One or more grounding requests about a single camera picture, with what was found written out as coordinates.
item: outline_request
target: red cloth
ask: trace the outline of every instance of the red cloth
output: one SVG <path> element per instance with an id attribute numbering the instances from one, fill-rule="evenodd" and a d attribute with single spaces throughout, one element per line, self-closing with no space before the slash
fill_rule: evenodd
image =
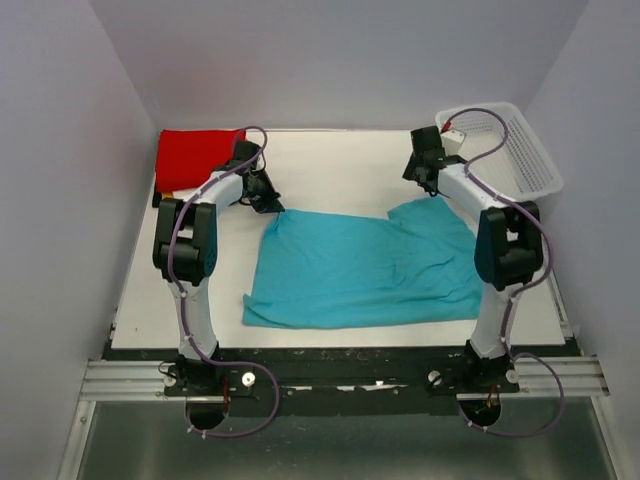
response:
<path id="1" fill-rule="evenodd" d="M 231 158 L 238 130 L 163 130 L 156 156 L 156 189 L 169 193 L 202 185 L 211 171 Z M 238 140 L 244 140 L 240 133 Z"/>

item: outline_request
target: plastic basket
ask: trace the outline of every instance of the plastic basket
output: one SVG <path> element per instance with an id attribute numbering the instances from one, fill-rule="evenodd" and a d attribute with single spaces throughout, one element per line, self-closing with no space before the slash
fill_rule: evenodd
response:
<path id="1" fill-rule="evenodd" d="M 517 201 L 534 200 L 562 189 L 564 182 L 558 169 L 518 107 L 507 102 L 471 106 L 492 110 L 504 119 L 509 128 L 505 146 L 471 166 L 476 176 Z M 438 127 L 463 108 L 468 107 L 438 112 Z M 502 125 L 486 113 L 462 114 L 453 120 L 452 128 L 467 135 L 458 152 L 467 160 L 495 147 L 502 140 Z"/>

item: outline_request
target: blue towel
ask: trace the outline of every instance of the blue towel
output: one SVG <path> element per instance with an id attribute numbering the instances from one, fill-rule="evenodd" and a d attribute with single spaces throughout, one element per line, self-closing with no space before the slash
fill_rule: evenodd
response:
<path id="1" fill-rule="evenodd" d="M 440 198 L 388 220 L 287 210 L 267 227 L 246 325 L 348 328 L 476 318 L 475 237 Z"/>

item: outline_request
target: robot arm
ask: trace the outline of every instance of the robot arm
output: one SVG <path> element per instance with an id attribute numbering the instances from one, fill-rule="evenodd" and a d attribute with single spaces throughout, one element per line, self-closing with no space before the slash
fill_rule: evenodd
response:
<path id="1" fill-rule="evenodd" d="M 209 310 L 209 277 L 218 257 L 217 217 L 229 205 L 246 198 L 258 213 L 279 212 L 284 207 L 264 168 L 255 165 L 248 169 L 223 176 L 225 170 L 246 162 L 259 150 L 259 146 L 249 142 L 238 142 L 233 158 L 220 170 L 214 171 L 209 180 L 220 178 L 207 192 L 199 196 L 187 210 L 182 231 L 191 231 L 191 236 L 178 236 L 173 251 L 173 272 L 183 285 L 180 292 L 169 276 L 169 250 L 171 237 L 178 214 L 182 210 L 182 200 L 165 198 L 158 206 L 158 220 L 153 245 L 153 264 L 162 271 L 173 295 L 178 318 L 188 318 L 191 338 L 198 349 L 211 358 L 218 341 L 211 325 Z M 184 311 L 181 300 L 184 298 Z M 200 360 L 186 336 L 183 323 L 180 325 L 179 353 L 190 360 Z"/>
<path id="2" fill-rule="evenodd" d="M 474 261 L 485 286 L 468 349 L 477 359 L 505 358 L 504 339 L 509 338 L 515 314 L 510 298 L 542 267 L 540 232 L 513 207 L 489 196 L 467 178 L 465 160 L 452 154 L 464 135 L 452 131 L 441 134 L 437 127 L 426 127 L 412 131 L 411 140 L 413 153 L 403 178 L 416 181 L 431 196 L 451 198 L 478 223 Z M 534 202 L 520 205 L 540 218 Z"/>

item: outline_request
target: white table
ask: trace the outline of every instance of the white table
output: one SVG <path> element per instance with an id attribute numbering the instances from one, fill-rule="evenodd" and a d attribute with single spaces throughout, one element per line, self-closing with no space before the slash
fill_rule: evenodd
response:
<path id="1" fill-rule="evenodd" d="M 261 141 L 259 134 L 249 138 Z M 405 131 L 274 131 L 267 172 L 287 208 L 387 218 L 386 212 L 425 195 L 401 178 L 411 153 Z M 156 224 L 151 200 L 142 221 L 116 317 L 113 348 L 177 348 L 173 299 L 151 251 Z M 463 345 L 475 320 L 341 330 L 285 330 L 242 324 L 242 295 L 250 293 L 258 247 L 272 215 L 232 206 L 218 223 L 218 263 L 210 280 L 211 316 L 221 346 L 392 347 Z M 465 219 L 474 228 L 469 219 Z M 564 343 L 558 312 L 545 283 L 519 302 L 512 343 Z"/>

